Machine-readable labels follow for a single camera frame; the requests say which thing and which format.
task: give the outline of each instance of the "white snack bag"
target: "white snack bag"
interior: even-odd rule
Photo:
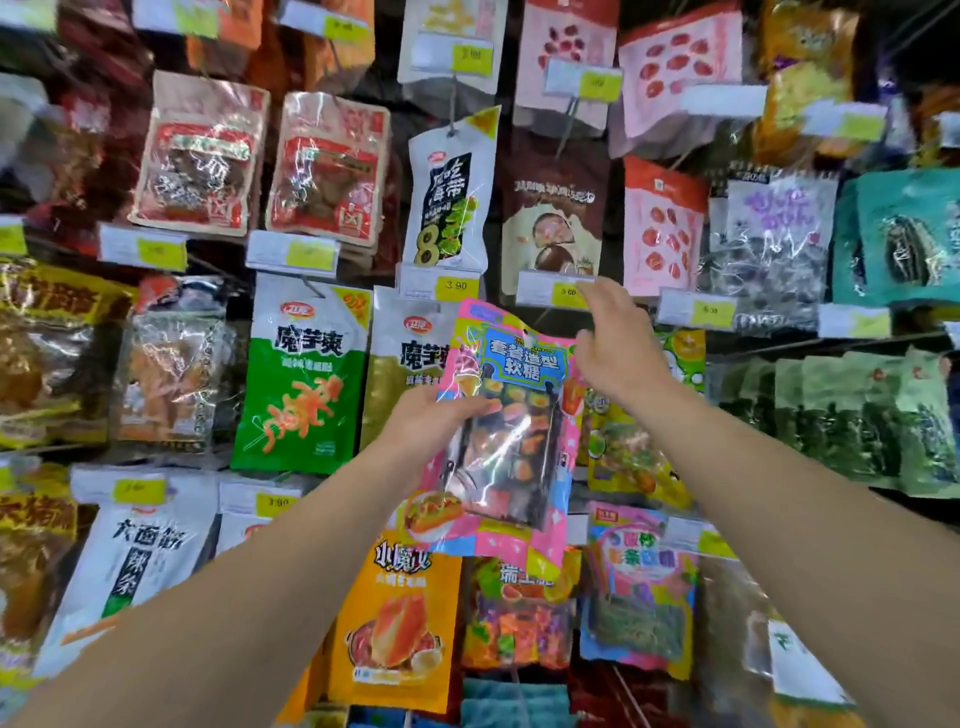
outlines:
[[[483,226],[493,190],[500,107],[410,140],[414,189],[403,262],[487,270]]]

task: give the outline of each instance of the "seaweed snack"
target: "seaweed snack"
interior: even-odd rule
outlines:
[[[516,295],[523,270],[594,276],[600,266],[610,161],[599,145],[556,142],[514,130],[498,160],[504,212],[500,290]]]
[[[805,151],[798,141],[806,108],[824,99],[853,100],[857,22],[854,12],[764,0],[761,64],[768,90],[754,138],[758,161],[786,165],[801,158]],[[821,145],[823,153],[840,157],[856,149],[858,145],[838,149],[829,141]]]
[[[149,508],[114,499],[117,486],[163,484]],[[200,565],[217,515],[214,473],[75,465],[80,503],[100,506],[80,561],[36,658],[34,677],[54,677],[111,629],[123,612],[184,581]]]
[[[289,93],[267,230],[376,249],[390,161],[390,112],[328,93]]]
[[[900,487],[936,497],[960,482],[960,466],[938,354],[911,349],[900,364]]]
[[[235,341],[228,291],[215,276],[154,276],[140,283],[110,413],[113,440],[208,452]]]
[[[373,442],[400,396],[419,384],[439,384],[457,318],[456,303],[417,301],[393,288],[373,288],[373,331],[360,449]]]
[[[575,139],[603,134],[607,128],[607,104],[579,102],[570,119],[567,113],[573,99],[545,94],[543,85],[551,58],[613,66],[619,15],[619,0],[526,0],[516,65],[515,127],[554,138],[564,136],[568,128]]]
[[[402,514],[406,543],[557,578],[586,392],[572,344],[489,303],[461,303],[440,399],[481,395],[490,408],[424,469]]]
[[[740,332],[815,330],[827,288],[837,180],[731,164],[726,244],[711,250],[710,292],[737,298]]]
[[[258,273],[235,470],[331,474],[354,454],[370,291]]]
[[[95,425],[104,439],[119,321],[133,292],[0,257],[0,446],[43,445],[66,425]]]
[[[580,551],[568,548],[560,576],[544,581],[494,557],[476,559],[461,666],[568,667],[577,612],[570,597],[580,563]]]
[[[270,94],[260,88],[157,71],[128,219],[152,228],[246,235],[269,108]]]
[[[588,517],[597,593],[584,605],[581,656],[689,679],[697,556],[662,547],[659,512],[591,501]]]
[[[623,284],[631,296],[661,288],[692,290],[707,215],[707,186],[699,178],[626,157]]]
[[[414,191],[403,262],[487,270],[483,226],[493,192],[500,107],[410,140]]]
[[[690,84],[742,82],[742,26],[738,4],[720,2],[624,34],[617,48],[623,96],[611,109],[610,156],[642,144],[644,158],[662,159],[710,143],[720,120],[688,116],[681,94]]]

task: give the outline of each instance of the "dried meat snack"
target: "dried meat snack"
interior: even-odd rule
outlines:
[[[390,113],[328,93],[290,93],[267,230],[332,237],[376,248],[390,161]]]
[[[269,107],[270,94],[260,88],[157,71],[128,219],[153,228],[246,235]]]

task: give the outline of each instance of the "pink dried fruit bag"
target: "pink dried fruit bag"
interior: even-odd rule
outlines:
[[[736,3],[715,3],[621,38],[623,94],[611,107],[611,158],[631,150],[672,157],[712,141],[719,119],[688,116],[681,94],[688,85],[742,81],[742,25]]]

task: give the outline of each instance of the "colorful candy bag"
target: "colorful candy bag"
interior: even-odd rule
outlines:
[[[404,509],[404,543],[557,578],[585,394],[572,344],[489,303],[461,303],[440,397],[480,395],[491,407],[427,465]]]
[[[695,554],[658,546],[667,517],[588,503],[587,554],[598,594],[585,602],[580,654],[690,676]]]
[[[467,631],[461,665],[496,669],[570,664],[580,551],[568,549],[555,581],[531,578],[497,558],[476,559],[470,576]]]
[[[331,474],[353,457],[370,303],[370,291],[257,274],[231,467]]]
[[[636,157],[626,167],[623,284],[631,296],[696,285],[707,187],[699,179]]]

